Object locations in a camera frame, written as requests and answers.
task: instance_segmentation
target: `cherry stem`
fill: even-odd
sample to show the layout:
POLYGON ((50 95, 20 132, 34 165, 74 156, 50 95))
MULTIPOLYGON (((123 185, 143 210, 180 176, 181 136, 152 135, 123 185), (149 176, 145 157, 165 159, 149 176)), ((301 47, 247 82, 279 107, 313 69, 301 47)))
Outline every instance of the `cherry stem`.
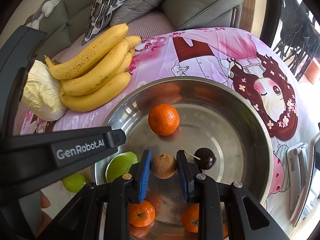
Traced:
POLYGON ((181 148, 181 150, 183 150, 184 151, 184 153, 185 154, 188 154, 188 155, 190 155, 190 156, 192 156, 192 157, 194 157, 194 158, 196 158, 197 160, 201 160, 201 158, 199 158, 199 157, 197 157, 197 156, 194 156, 194 155, 192 155, 192 154, 190 154, 190 153, 187 153, 181 146, 180 146, 180 148, 181 148))

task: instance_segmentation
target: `metal bowl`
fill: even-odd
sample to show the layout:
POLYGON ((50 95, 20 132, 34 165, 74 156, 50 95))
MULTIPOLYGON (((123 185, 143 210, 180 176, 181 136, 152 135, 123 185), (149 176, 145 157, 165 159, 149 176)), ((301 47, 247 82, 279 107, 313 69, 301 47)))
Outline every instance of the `metal bowl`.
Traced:
MULTIPOLYGON (((152 156, 176 152, 183 147, 194 154, 210 148, 217 157, 207 171, 217 182, 241 181, 263 204, 273 171, 271 141, 256 110, 241 95, 220 83, 198 77, 165 78, 146 84, 125 97, 110 113, 105 125, 122 129, 127 141, 119 152, 93 166, 97 184, 106 183, 108 163, 119 153, 132 151, 141 158, 143 150, 152 156), (170 136, 156 135, 148 125, 148 113, 160 103, 173 105, 180 116, 178 129, 170 136)), ((189 162, 194 159, 187 155, 189 162)), ((156 209, 151 228, 134 233, 137 239, 196 239, 184 230, 181 216, 188 207, 182 199, 177 172, 169 179, 150 174, 146 199, 156 209)))

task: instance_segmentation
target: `brown kiwi fruit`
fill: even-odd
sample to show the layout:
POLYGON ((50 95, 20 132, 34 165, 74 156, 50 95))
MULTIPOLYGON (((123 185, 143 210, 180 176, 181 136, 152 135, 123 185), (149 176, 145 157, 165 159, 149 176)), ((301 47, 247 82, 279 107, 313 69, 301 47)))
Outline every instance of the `brown kiwi fruit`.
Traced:
POLYGON ((167 153, 153 157, 151 161, 151 171, 159 179, 170 178, 177 169, 176 159, 167 153))

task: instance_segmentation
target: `pink tablecloth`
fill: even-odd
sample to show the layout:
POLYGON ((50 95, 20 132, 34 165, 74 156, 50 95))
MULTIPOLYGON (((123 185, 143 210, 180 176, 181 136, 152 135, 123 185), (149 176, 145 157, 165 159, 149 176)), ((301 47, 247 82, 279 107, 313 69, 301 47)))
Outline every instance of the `pink tablecloth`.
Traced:
MULTIPOLYGON (((63 55, 64 62, 74 52, 63 55)), ((116 98, 87 113, 68 110, 57 122, 28 112, 21 134, 101 126, 110 111, 130 92, 171 76, 199 76, 231 87, 262 117, 271 137, 274 174, 266 201, 268 212, 289 235, 290 182, 286 151, 310 143, 319 129, 309 117, 300 85, 285 63, 250 33, 233 28, 206 28, 169 33, 143 40, 136 47, 129 72, 132 80, 116 98)))

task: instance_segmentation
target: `logo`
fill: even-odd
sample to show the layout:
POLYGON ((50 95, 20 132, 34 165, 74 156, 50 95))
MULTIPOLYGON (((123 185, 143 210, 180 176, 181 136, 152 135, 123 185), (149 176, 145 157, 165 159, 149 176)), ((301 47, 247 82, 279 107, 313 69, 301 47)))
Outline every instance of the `logo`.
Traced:
POLYGON ((93 141, 92 143, 86 143, 84 145, 76 145, 75 147, 67 150, 59 149, 57 150, 56 155, 59 160, 63 160, 65 158, 70 158, 81 153, 95 150, 97 148, 100 148, 101 146, 105 146, 103 139, 98 140, 97 142, 93 141))

